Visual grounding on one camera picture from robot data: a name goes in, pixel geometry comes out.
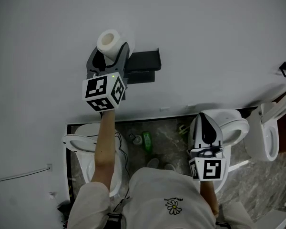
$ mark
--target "marble floor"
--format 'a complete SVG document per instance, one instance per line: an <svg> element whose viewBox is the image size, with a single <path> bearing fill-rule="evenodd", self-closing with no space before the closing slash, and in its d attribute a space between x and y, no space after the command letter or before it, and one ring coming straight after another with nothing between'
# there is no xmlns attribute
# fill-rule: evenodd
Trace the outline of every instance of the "marble floor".
<svg viewBox="0 0 286 229"><path fill-rule="evenodd" d="M179 126L188 126L193 117L174 119L116 123L116 129L127 137L129 133L140 135L149 131L153 140L153 154L148 155L140 146L128 143L129 173L132 176L138 169L145 167L147 162L157 157L160 168L165 163L173 164L177 172L190 175L187 161L187 136L179 135ZM257 220L272 209L282 209L286 202L286 153L279 154L274 162L252 160L245 151L243 142L232 147L230 166L242 161L249 163L228 175L224 187L217 194L221 204L241 201L253 220ZM84 184L82 172L74 153L71 154L71 173L73 178L74 196ZM122 192L112 199L113 206L124 197L127 191L127 178L124 178Z"/></svg>

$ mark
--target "green bottle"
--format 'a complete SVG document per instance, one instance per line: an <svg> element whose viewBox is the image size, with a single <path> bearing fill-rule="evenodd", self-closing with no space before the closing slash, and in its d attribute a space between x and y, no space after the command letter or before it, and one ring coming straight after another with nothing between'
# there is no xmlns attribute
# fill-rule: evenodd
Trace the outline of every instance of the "green bottle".
<svg viewBox="0 0 286 229"><path fill-rule="evenodd" d="M144 150L151 154L153 152L152 135L149 132L142 132L142 138L144 143Z"/></svg>

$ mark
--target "person's right arm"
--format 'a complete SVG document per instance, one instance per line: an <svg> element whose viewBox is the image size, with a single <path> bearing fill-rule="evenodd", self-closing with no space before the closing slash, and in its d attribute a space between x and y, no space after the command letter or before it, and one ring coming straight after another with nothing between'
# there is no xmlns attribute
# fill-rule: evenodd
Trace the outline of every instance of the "person's right arm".
<svg viewBox="0 0 286 229"><path fill-rule="evenodd" d="M219 206L216 198L213 181L201 181L200 182L200 195L210 206L215 217L218 217Z"/></svg>

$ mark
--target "white box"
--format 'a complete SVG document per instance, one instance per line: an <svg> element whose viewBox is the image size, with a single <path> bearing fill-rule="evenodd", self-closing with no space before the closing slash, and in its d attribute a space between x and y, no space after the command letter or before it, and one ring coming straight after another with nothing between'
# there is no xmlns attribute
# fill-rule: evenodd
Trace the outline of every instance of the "white box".
<svg viewBox="0 0 286 229"><path fill-rule="evenodd" d="M189 161L193 179L220 181L224 178L225 158L193 158Z"/></svg>
<svg viewBox="0 0 286 229"><path fill-rule="evenodd" d="M117 109L125 89L118 72L97 76L82 82L82 99L97 112Z"/></svg>

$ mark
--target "white toilet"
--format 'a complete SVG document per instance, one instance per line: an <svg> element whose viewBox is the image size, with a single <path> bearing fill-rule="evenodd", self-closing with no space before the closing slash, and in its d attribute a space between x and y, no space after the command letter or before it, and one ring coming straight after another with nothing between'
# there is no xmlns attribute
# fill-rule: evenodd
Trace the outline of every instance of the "white toilet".
<svg viewBox="0 0 286 229"><path fill-rule="evenodd" d="M94 151L99 129L99 123L86 124L80 126L74 135L65 135L62 138L65 147L76 153L86 183L91 181L95 171ZM128 165L127 143L117 131L115 134L115 149L115 165L110 185L110 197L118 194L122 184L123 173L126 172Z"/></svg>
<svg viewBox="0 0 286 229"><path fill-rule="evenodd" d="M215 193L219 192L227 180L231 146L239 143L249 132L249 123L242 118L240 113L235 109L210 109L202 111L210 116L220 127L223 132L224 157L226 158L226 166L224 178L221 181L213 181Z"/></svg>
<svg viewBox="0 0 286 229"><path fill-rule="evenodd" d="M278 103L265 103L247 118L250 132L244 139L247 153L254 159L274 161L279 151L277 120L286 114L286 95Z"/></svg>

